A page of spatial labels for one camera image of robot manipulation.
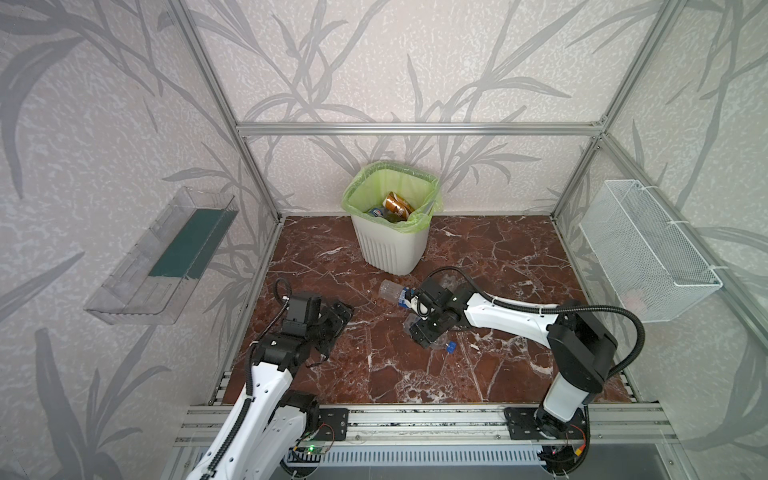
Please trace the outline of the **small water bottle white cap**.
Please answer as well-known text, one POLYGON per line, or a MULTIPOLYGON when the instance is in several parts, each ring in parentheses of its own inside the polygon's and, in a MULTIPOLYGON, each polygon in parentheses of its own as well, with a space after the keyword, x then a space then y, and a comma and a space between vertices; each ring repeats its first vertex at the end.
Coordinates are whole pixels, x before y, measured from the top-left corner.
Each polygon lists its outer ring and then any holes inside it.
POLYGON ((382 300, 394 303, 402 308, 411 309, 413 290, 391 280, 383 280, 378 295, 382 300))

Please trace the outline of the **brown Nescafe bottle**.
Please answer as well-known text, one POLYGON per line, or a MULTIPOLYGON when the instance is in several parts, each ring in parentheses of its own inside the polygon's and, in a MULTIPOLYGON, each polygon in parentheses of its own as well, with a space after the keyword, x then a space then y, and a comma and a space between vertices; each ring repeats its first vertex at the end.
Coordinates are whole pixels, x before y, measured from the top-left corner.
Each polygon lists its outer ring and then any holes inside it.
POLYGON ((395 192, 390 192, 382 201, 386 219, 391 223, 405 222, 414 212, 414 208, 395 192))

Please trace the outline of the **soda water bottle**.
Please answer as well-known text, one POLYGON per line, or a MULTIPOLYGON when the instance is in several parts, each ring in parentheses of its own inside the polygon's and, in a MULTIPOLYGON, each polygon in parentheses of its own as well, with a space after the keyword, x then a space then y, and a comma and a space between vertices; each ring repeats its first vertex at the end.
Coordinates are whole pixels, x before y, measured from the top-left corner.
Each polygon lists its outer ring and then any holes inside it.
POLYGON ((438 321, 422 318, 410 313, 405 322, 404 330, 411 339, 425 349, 444 350, 448 354, 455 352, 457 344, 449 339, 449 327, 438 321))

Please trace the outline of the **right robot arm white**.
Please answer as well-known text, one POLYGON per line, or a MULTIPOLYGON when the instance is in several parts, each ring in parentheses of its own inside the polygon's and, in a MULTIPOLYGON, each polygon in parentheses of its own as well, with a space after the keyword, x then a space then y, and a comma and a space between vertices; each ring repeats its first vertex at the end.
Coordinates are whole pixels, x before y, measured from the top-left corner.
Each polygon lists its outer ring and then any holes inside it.
POLYGON ((577 414, 586 413, 605 383, 637 359, 646 340, 641 320, 624 308, 577 301, 561 305, 513 301, 485 292, 472 279, 450 290, 429 277, 419 288, 398 293, 397 304, 418 317, 408 331, 424 348, 454 328, 502 331, 548 348, 558 373, 533 422, 549 438, 565 432, 577 414), (613 362, 618 342, 599 313, 622 316, 635 327, 634 346, 618 363, 613 362))

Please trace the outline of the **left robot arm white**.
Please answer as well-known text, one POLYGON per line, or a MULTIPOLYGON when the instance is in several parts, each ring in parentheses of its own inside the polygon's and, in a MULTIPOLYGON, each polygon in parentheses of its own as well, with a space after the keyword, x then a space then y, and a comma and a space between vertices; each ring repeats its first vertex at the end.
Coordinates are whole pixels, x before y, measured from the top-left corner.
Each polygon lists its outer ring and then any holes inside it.
POLYGON ((352 319, 352 306, 316 294, 284 299, 278 330, 249 346, 245 383, 213 443, 189 479, 268 479, 289 450, 321 428, 316 396, 293 390, 316 351, 327 358, 352 319))

